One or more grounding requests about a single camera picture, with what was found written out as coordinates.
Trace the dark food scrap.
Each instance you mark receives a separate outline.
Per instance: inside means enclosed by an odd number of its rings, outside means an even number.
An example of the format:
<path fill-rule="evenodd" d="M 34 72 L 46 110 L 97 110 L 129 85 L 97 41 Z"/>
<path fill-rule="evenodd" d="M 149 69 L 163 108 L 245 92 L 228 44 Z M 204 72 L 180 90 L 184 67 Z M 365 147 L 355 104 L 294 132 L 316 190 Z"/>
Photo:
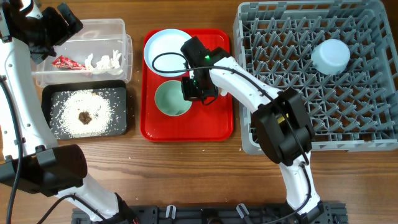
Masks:
<path fill-rule="evenodd" d="M 84 125 L 89 124 L 89 123 L 91 122 L 91 120 L 92 120 L 92 118 L 91 118 L 89 112 L 87 112 L 87 111 L 81 112 L 81 113 L 78 115 L 78 119 L 79 119 L 79 121 L 80 121 L 82 124 L 84 124 Z"/>

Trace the red snack wrapper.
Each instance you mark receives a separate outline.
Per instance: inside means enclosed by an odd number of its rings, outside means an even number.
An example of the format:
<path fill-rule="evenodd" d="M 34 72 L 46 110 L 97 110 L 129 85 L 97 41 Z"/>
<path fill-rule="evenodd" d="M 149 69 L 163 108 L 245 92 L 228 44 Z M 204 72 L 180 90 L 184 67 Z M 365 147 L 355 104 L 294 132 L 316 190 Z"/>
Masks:
<path fill-rule="evenodd" d="M 86 67 L 84 65 L 81 65 L 80 63 L 62 55 L 56 58 L 52 62 L 52 65 L 58 68 L 66 68 L 69 70 L 86 70 Z"/>

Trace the light blue plate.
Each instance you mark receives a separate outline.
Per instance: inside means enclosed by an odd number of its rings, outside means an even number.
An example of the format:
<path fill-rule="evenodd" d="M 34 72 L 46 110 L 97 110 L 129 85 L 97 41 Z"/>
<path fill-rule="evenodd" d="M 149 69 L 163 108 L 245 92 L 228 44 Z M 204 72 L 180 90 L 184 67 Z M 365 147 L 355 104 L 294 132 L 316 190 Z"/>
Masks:
<path fill-rule="evenodd" d="M 148 68 L 157 75 L 172 78 L 183 75 L 179 73 L 162 73 L 162 71 L 185 70 L 185 59 L 181 47 L 192 37 L 178 29 L 165 29 L 156 32 L 146 42 L 144 60 Z"/>

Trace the light blue bowl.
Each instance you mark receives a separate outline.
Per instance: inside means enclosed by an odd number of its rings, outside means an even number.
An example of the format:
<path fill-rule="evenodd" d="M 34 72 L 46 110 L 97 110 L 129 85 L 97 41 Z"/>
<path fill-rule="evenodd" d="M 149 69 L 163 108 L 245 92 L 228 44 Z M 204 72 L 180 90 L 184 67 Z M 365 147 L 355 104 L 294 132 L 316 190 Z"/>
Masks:
<path fill-rule="evenodd" d="M 342 73 L 350 60 L 348 46 L 338 39 L 328 39 L 316 46 L 311 54 L 313 67 L 325 75 Z"/>

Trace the white tissue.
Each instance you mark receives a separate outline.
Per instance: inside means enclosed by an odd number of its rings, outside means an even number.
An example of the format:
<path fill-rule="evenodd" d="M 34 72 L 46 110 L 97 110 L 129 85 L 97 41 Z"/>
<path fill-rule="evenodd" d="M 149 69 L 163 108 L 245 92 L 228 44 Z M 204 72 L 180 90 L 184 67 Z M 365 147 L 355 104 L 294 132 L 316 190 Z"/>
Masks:
<path fill-rule="evenodd" d="M 110 58 L 109 55 L 102 56 L 101 60 L 96 63 L 96 66 L 92 66 L 93 54 L 90 54 L 85 59 L 85 68 L 91 72 L 92 75 L 99 75 L 103 73 L 105 70 L 114 69 L 114 71 L 110 71 L 111 75 L 120 75 L 123 72 L 121 68 L 121 64 L 119 63 L 119 59 L 121 58 L 122 53 L 118 50 L 113 50 L 113 57 Z"/>

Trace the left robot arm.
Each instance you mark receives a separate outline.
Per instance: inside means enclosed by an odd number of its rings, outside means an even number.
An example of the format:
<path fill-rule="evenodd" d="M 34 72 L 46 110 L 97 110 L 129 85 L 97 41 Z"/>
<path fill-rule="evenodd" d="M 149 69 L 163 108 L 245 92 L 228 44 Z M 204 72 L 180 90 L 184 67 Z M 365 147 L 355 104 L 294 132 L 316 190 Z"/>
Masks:
<path fill-rule="evenodd" d="M 35 2 L 1 2 L 1 131 L 4 163 L 1 183 L 74 204 L 91 223 L 138 223 L 139 218 L 116 193 L 88 173 L 75 144 L 59 146 L 41 109 L 31 63 L 55 55 L 83 24 L 66 4 L 38 10 Z"/>

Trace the white plastic spoon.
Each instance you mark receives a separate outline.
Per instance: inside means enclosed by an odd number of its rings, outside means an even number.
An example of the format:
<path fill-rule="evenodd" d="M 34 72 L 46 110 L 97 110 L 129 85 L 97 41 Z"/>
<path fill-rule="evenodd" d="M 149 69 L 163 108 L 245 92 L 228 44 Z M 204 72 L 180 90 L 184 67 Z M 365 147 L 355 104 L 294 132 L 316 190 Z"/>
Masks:
<path fill-rule="evenodd" d="M 228 94 L 228 92 L 227 92 L 225 89 L 218 88 L 218 90 L 219 90 L 219 94 L 220 94 L 221 96 L 226 96 L 226 95 Z"/>

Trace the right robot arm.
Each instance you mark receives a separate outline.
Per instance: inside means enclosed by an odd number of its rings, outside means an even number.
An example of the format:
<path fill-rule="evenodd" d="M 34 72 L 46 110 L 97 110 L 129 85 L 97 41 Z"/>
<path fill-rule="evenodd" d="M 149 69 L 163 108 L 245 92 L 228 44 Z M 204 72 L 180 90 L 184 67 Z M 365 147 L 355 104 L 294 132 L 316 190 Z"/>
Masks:
<path fill-rule="evenodd" d="M 227 51 L 207 49 L 198 37 L 186 41 L 181 52 L 191 77 L 182 78 L 187 101 L 215 100 L 219 91 L 231 94 L 250 110 L 258 143 L 278 164 L 292 213 L 283 220 L 311 223 L 323 213 L 310 169 L 315 135 L 301 94 L 267 85 L 243 69 Z"/>

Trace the green bowl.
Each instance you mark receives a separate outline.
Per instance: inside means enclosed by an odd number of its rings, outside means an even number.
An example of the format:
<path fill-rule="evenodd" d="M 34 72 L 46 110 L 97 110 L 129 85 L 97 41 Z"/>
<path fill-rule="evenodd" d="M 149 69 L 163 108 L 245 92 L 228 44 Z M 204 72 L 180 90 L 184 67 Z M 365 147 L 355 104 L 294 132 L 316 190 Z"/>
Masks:
<path fill-rule="evenodd" d="M 192 106 L 191 101 L 184 100 L 182 84 L 178 80 L 170 80 L 161 84 L 155 91 L 156 107 L 167 116 L 180 116 Z"/>

